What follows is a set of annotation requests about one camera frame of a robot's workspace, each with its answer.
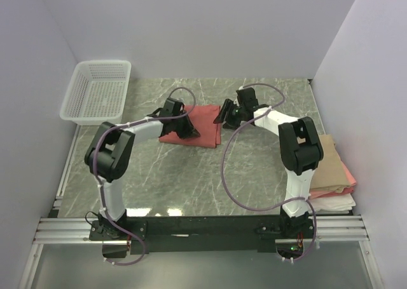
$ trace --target white basket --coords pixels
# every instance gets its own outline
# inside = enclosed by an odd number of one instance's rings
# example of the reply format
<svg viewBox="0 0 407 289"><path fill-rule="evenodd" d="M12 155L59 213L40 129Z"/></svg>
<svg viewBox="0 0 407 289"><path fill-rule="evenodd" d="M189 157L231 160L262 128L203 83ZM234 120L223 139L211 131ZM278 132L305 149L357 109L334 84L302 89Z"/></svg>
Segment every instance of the white basket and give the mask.
<svg viewBox="0 0 407 289"><path fill-rule="evenodd" d="M132 65L122 60L92 60L75 67L59 115L78 125L121 122Z"/></svg>

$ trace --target white wall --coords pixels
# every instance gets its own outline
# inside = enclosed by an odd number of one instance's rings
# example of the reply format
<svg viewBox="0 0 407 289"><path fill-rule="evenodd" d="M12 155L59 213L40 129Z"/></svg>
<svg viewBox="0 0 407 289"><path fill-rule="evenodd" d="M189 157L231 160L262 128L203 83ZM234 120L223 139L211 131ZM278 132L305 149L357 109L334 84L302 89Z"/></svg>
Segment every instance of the white wall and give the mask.
<svg viewBox="0 0 407 289"><path fill-rule="evenodd" d="M52 207L73 125L59 107L76 62L42 0L0 0L0 287L16 288Z"/></svg>
<svg viewBox="0 0 407 289"><path fill-rule="evenodd" d="M44 0L79 61L139 77L314 77L354 0Z"/></svg>
<svg viewBox="0 0 407 289"><path fill-rule="evenodd" d="M386 288L407 283L406 0L356 0L313 81Z"/></svg>

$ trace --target white cloth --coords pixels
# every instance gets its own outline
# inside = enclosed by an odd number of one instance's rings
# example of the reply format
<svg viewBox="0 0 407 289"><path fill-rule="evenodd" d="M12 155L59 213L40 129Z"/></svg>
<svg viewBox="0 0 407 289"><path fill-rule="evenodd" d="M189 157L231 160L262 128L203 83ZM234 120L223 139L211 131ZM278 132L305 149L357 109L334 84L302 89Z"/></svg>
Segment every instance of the white cloth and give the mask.
<svg viewBox="0 0 407 289"><path fill-rule="evenodd" d="M349 211L356 205L351 194L311 199L315 211Z"/></svg>

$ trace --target pink cloth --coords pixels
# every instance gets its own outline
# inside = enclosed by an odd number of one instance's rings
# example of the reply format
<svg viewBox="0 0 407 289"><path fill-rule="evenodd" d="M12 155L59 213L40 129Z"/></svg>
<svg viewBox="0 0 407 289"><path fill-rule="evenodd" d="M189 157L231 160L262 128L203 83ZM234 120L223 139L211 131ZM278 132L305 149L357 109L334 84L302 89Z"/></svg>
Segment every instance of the pink cloth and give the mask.
<svg viewBox="0 0 407 289"><path fill-rule="evenodd" d="M345 171L346 177L349 180L350 187L344 188L343 192L329 192L329 191L313 191L313 190L311 190L310 191L310 193L311 193L310 199L315 199L315 198L319 198L319 197L334 197L334 196L350 194L351 192L353 192L354 187L356 185L356 179L354 178L354 176L352 176L352 174L350 173L350 171L348 170L346 165L343 164L343 162L342 162L342 167L343 167L343 170Z"/></svg>
<svg viewBox="0 0 407 289"><path fill-rule="evenodd" d="M192 106L185 106L187 112L191 108ZM219 114L220 109L221 107L216 105L195 106L189 114L192 125L201 134L200 137L181 140L177 133L171 132L159 138L160 142L216 148L221 143L221 124L214 124L213 121Z"/></svg>

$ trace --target green marble surface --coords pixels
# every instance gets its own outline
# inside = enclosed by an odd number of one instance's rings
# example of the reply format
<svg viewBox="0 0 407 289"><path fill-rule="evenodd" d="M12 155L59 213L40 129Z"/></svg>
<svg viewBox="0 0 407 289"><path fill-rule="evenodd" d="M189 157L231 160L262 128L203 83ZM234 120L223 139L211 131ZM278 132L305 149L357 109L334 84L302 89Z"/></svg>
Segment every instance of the green marble surface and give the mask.
<svg viewBox="0 0 407 289"><path fill-rule="evenodd" d="M190 88L199 105L222 105L235 99L243 84L271 83L287 97L276 108L290 116L310 116L317 131L324 133L321 119L306 79L140 79L128 87L123 122L135 121L161 107L171 89ZM261 104L280 100L276 91L257 86ZM192 102L188 92L176 98ZM97 212L99 199L95 180L83 162L95 135L96 126L82 126L66 180L59 217L83 217ZM135 145L128 170L123 177L123 200L129 215L245 215L226 195L220 179L220 159L232 131L222 130L222 144L216 149L159 143L158 139ZM233 141L226 163L230 190L245 205L262 208L284 199L286 172L279 154L278 137L250 126Z"/></svg>

